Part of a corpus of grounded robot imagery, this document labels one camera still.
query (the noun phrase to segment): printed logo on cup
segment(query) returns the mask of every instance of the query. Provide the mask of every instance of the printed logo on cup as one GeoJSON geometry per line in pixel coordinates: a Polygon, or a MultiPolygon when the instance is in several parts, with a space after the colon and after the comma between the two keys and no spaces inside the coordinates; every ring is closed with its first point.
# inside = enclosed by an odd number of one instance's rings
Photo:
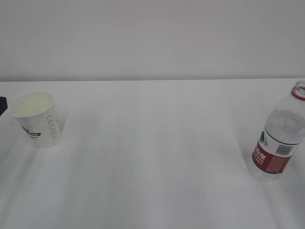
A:
{"type": "Polygon", "coordinates": [[[38,138],[41,135],[41,133],[35,133],[30,127],[25,127],[23,125],[21,125],[21,127],[31,138],[38,138]]]}
{"type": "Polygon", "coordinates": [[[58,136],[57,136],[57,131],[56,131],[56,129],[55,129],[55,124],[54,124],[52,115],[49,115],[49,116],[47,117],[47,121],[48,121],[49,129],[50,129],[51,137],[53,138],[53,141],[55,141],[55,139],[56,139],[58,136]]]}

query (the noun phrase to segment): white wall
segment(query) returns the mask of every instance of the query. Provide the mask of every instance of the white wall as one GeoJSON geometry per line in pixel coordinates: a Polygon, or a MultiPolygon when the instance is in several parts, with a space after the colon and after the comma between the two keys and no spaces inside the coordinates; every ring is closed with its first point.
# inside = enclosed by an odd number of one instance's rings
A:
{"type": "Polygon", "coordinates": [[[1,0],[0,80],[305,75],[305,0],[1,0]]]}

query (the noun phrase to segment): black object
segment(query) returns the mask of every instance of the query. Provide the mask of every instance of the black object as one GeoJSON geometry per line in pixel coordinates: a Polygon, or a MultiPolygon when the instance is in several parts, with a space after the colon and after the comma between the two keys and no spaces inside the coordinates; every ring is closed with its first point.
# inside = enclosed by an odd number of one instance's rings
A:
{"type": "Polygon", "coordinates": [[[0,97],[0,115],[2,115],[7,108],[8,108],[8,103],[6,102],[6,98],[0,97]]]}

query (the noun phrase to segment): barcode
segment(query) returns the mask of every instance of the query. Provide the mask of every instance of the barcode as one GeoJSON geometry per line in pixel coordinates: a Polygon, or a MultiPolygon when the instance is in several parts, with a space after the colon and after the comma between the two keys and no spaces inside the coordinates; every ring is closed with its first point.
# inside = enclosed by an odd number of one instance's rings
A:
{"type": "Polygon", "coordinates": [[[283,146],[283,145],[280,145],[277,148],[276,153],[278,153],[278,154],[289,154],[293,147],[294,146],[283,146]]]}

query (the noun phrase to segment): red label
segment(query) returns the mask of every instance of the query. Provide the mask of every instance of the red label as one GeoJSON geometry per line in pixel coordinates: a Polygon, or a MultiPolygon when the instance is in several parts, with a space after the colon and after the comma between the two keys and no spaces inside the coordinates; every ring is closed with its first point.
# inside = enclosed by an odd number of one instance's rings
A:
{"type": "Polygon", "coordinates": [[[272,174],[282,173],[290,158],[291,156],[279,157],[268,153],[267,151],[263,150],[263,148],[259,145],[259,142],[257,142],[252,154],[252,160],[256,166],[261,170],[272,174]]]}

